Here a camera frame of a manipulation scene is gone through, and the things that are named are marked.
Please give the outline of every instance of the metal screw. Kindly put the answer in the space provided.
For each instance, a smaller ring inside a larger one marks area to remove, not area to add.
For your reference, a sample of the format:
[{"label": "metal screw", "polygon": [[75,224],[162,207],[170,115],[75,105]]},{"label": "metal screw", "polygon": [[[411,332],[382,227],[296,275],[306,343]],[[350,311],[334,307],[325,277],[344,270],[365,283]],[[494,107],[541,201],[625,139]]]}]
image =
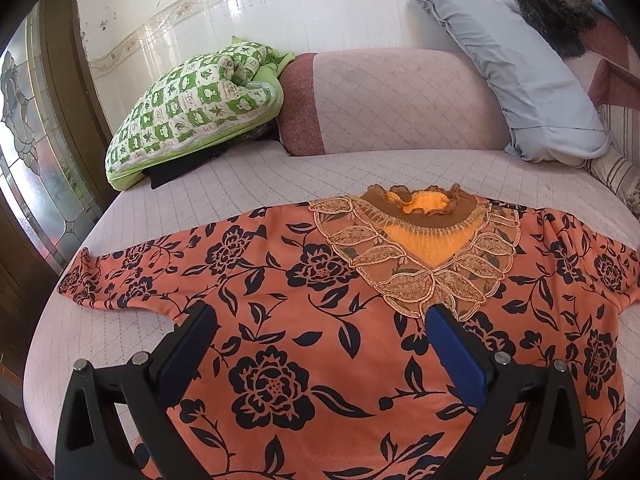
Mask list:
[{"label": "metal screw", "polygon": [[494,359],[499,365],[508,365],[511,362],[511,356],[507,352],[496,352]]},{"label": "metal screw", "polygon": [[82,370],[87,368],[88,365],[89,365],[89,361],[87,361],[86,359],[80,358],[74,363],[74,370],[76,372],[81,372]]},{"label": "metal screw", "polygon": [[559,372],[565,372],[565,371],[567,371],[569,369],[569,367],[566,365],[566,363],[564,361],[562,361],[562,359],[556,359],[554,361],[554,367]]},{"label": "metal screw", "polygon": [[131,358],[131,362],[135,365],[143,365],[149,361],[149,354],[147,352],[136,352]]}]

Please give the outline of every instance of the green pillow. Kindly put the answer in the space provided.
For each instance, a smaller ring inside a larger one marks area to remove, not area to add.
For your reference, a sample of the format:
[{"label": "green pillow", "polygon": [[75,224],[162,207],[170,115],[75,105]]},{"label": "green pillow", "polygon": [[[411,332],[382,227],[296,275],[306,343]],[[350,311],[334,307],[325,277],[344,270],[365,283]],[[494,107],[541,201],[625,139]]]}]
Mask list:
[{"label": "green pillow", "polygon": [[107,149],[107,180],[123,191],[142,170],[219,144],[275,118],[284,93],[278,76],[293,59],[233,38],[164,74],[138,100]]}]

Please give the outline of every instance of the blue gripper pad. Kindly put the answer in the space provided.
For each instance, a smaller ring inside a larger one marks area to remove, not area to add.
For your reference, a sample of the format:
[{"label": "blue gripper pad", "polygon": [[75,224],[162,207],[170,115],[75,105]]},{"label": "blue gripper pad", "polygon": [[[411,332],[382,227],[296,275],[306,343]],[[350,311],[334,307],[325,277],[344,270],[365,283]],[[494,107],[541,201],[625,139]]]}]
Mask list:
[{"label": "blue gripper pad", "polygon": [[427,310],[425,325],[429,343],[458,390],[460,399],[467,406],[479,410],[488,395],[484,370],[436,308]]}]

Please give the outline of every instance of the floral pattern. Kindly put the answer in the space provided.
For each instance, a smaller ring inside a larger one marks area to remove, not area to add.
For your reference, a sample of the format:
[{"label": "floral pattern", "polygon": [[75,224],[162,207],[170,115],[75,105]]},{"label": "floral pattern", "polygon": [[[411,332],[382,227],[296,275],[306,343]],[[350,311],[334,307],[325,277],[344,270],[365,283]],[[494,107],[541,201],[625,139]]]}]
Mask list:
[{"label": "floral pattern", "polygon": [[[340,211],[332,218],[349,222],[350,202],[333,203]],[[519,363],[567,362],[589,476],[597,478],[625,431],[616,323],[640,298],[638,256],[566,213],[491,204],[514,212],[495,234],[507,235],[517,218],[520,238],[514,245],[510,237],[513,255],[496,256],[513,258],[503,279],[481,281],[475,272],[491,276],[492,268],[460,260],[459,272],[486,297],[463,326]],[[371,243],[375,260],[382,251]],[[358,262],[353,246],[343,247]],[[411,275],[409,259],[399,265],[388,264],[381,278],[393,285],[399,269]],[[69,269],[58,290],[86,307],[146,308],[178,324],[198,301],[215,309],[209,351],[168,411],[212,478],[427,479],[476,414],[440,365],[423,320],[392,309],[383,297],[391,286],[376,290],[338,256],[306,203],[259,208],[107,256],[82,250]],[[505,463],[521,420],[513,414],[489,475]],[[136,457],[147,476],[159,476],[143,447]]]}]

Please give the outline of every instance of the striped cushion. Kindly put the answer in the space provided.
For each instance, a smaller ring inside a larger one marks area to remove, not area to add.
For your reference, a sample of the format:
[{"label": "striped cushion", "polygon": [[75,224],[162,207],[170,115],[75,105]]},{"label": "striped cushion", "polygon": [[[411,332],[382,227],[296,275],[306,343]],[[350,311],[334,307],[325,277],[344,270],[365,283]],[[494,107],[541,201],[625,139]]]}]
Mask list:
[{"label": "striped cushion", "polygon": [[604,105],[598,113],[611,146],[604,156],[588,160],[585,168],[640,220],[640,111]]}]

